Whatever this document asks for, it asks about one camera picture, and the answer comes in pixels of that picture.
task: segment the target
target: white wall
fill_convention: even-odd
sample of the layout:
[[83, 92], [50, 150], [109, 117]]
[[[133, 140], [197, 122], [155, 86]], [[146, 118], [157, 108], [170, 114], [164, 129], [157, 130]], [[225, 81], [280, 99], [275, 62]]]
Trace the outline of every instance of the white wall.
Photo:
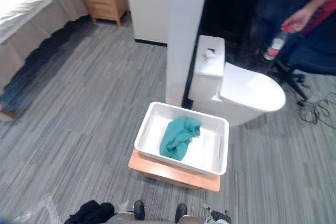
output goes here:
[[167, 43], [170, 0], [129, 0], [134, 37]]
[[166, 103], [181, 106], [204, 0], [171, 0]]

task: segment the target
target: black cloth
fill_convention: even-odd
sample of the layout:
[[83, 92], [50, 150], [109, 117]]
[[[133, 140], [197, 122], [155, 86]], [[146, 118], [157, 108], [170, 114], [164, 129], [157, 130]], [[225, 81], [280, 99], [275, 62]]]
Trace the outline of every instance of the black cloth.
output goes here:
[[215, 221], [218, 221], [219, 219], [225, 220], [228, 224], [232, 223], [231, 216], [228, 215], [228, 211], [225, 211], [225, 214], [222, 212], [218, 212], [213, 210], [211, 212], [211, 216], [214, 218]]
[[107, 222], [114, 213], [114, 206], [111, 203], [102, 203], [99, 205], [91, 200], [82, 205], [78, 212], [70, 215], [64, 224], [99, 224]]

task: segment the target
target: toilet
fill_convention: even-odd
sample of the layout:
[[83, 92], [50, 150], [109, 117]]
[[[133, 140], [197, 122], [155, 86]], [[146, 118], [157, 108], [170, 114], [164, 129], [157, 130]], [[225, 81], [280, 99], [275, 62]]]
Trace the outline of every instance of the toilet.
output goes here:
[[225, 62], [223, 38], [200, 35], [189, 91], [192, 110], [225, 118], [230, 126], [280, 110], [286, 96], [268, 76]]

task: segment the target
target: bed skirt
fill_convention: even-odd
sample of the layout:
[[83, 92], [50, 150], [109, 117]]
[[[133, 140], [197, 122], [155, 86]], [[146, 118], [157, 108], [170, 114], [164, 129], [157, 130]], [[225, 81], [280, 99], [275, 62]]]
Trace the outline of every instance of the bed skirt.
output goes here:
[[28, 55], [71, 20], [88, 15], [83, 0], [54, 0], [0, 45], [0, 95]]

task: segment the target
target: black shoe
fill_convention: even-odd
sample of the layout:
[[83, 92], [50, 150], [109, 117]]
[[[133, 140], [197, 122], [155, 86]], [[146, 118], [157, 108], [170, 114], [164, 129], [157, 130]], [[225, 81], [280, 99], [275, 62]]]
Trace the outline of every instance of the black shoe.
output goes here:
[[136, 220], [145, 220], [145, 205], [141, 200], [134, 203], [134, 218]]
[[177, 206], [175, 214], [175, 223], [178, 223], [180, 218], [187, 214], [188, 208], [185, 204], [181, 203]]

